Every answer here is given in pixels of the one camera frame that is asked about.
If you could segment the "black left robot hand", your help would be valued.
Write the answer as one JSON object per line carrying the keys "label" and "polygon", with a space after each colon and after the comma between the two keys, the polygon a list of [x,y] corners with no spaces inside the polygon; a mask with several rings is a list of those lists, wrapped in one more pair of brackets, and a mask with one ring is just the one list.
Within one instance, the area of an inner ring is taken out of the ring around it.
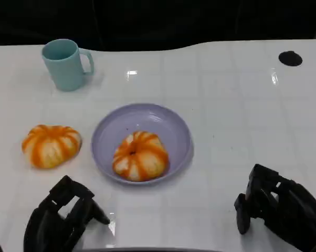
{"label": "black left robot hand", "polygon": [[24,234],[24,251],[72,251],[88,223],[110,219],[84,185],[65,175],[34,209]]}

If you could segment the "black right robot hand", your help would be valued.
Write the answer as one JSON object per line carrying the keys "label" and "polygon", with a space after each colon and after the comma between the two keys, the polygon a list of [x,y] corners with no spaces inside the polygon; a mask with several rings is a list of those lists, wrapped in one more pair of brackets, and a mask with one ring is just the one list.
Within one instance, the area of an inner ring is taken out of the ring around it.
{"label": "black right robot hand", "polygon": [[240,234],[261,218],[279,238],[300,251],[316,251],[316,199],[299,183],[255,164],[245,193],[234,202]]}

